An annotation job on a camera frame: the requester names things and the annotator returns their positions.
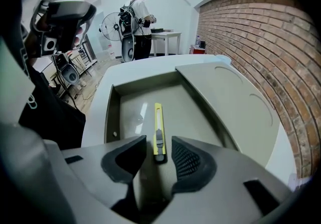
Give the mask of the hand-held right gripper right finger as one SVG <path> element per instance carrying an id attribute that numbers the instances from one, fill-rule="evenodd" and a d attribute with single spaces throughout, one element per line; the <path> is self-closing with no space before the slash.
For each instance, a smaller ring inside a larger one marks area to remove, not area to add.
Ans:
<path id="1" fill-rule="evenodd" d="M 177 176 L 172 192 L 197 192 L 213 179 L 217 170 L 209 153 L 177 136 L 172 137 L 172 160 Z"/>

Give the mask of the person's left hand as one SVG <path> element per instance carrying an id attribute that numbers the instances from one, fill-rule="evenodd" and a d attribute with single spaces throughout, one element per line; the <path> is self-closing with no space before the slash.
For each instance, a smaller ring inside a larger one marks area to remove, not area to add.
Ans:
<path id="1" fill-rule="evenodd" d="M 72 48 L 73 50 L 77 50 L 77 48 L 80 46 L 83 35 L 84 35 L 83 28 L 80 27 L 75 35 L 74 44 Z"/>

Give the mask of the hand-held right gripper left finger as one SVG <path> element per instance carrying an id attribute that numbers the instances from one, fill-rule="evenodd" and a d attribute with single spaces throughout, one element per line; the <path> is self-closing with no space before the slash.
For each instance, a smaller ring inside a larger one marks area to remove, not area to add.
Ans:
<path id="1" fill-rule="evenodd" d="M 136 137 L 133 141 L 106 153 L 101 167 L 115 183 L 130 184 L 146 158 L 146 136 Z"/>

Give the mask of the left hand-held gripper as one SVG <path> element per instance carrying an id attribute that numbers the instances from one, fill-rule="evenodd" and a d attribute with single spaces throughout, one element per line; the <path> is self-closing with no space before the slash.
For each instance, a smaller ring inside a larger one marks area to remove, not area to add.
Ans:
<path id="1" fill-rule="evenodd" d="M 36 36 L 33 57 L 46 57 L 71 51 L 80 27 L 85 38 L 96 14 L 96 7 L 82 0 L 39 0 L 30 20 Z"/>

